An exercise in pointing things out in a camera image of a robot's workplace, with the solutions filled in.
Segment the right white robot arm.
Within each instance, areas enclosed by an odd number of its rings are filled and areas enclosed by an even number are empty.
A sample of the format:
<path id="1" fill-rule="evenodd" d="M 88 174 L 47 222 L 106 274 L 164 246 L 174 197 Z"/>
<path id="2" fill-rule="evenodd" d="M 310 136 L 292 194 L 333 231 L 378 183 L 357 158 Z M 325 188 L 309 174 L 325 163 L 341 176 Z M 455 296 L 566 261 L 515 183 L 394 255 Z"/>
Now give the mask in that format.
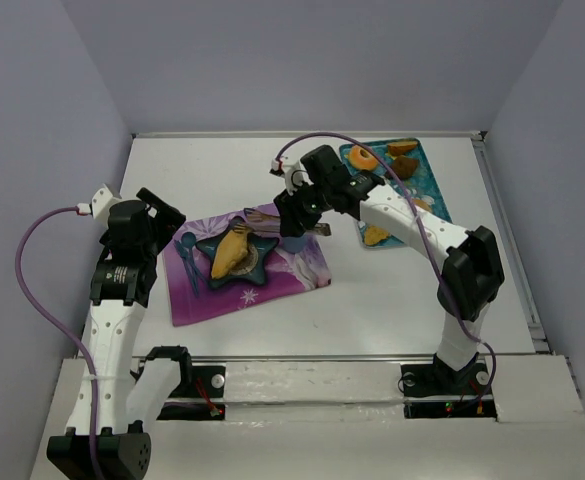
<path id="1" fill-rule="evenodd" d="M 323 213 L 335 211 L 387 231 L 430 261 L 445 311 L 434 372 L 445 383 L 465 378 L 477 358 L 485 314 L 504 282 L 493 232 L 447 222 L 372 172 L 351 173 L 328 145 L 295 163 L 276 157 L 270 172 L 285 181 L 284 191 L 274 199 L 282 236 L 300 237 Z"/>

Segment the metal tongs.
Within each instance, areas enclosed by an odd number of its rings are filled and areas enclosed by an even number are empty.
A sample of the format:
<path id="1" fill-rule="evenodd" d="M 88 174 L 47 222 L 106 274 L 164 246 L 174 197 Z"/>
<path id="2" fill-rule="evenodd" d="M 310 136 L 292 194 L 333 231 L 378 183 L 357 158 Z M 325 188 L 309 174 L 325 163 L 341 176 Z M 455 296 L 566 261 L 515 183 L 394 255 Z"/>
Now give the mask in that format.
<path id="1" fill-rule="evenodd" d="M 231 231 L 241 234 L 262 233 L 277 234 L 281 237 L 300 238 L 304 235 L 324 236 L 332 235 L 329 224 L 319 222 L 310 230 L 288 231 L 282 230 L 281 218 L 277 215 L 268 214 L 256 208 L 244 208 L 240 215 L 235 216 L 228 222 Z"/>

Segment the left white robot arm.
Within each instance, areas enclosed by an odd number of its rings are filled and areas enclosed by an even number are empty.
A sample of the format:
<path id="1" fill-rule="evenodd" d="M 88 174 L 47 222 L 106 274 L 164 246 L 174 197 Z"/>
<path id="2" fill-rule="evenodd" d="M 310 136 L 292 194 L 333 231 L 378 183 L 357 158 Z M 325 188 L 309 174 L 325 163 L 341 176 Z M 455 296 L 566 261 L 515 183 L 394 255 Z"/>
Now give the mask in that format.
<path id="1" fill-rule="evenodd" d="M 191 379 L 181 346 L 153 348 L 140 373 L 131 372 L 159 254 L 185 217 L 146 188 L 124 200 L 102 187 L 90 213 L 106 231 L 90 284 L 86 366 L 66 431 L 49 439 L 46 456 L 68 479 L 142 479 L 150 428 L 172 391 Z"/>

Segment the long yellow bread loaf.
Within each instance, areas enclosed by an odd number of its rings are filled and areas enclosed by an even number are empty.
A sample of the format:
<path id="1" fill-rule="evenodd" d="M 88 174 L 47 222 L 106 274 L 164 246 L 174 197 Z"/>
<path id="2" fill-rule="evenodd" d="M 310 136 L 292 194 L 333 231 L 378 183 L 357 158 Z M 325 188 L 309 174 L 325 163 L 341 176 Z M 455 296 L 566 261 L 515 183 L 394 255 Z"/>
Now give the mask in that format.
<path id="1" fill-rule="evenodd" d="M 211 278 L 221 279 L 248 254 L 248 235 L 251 230 L 245 226 L 231 228 L 218 244 L 211 267 Z"/>

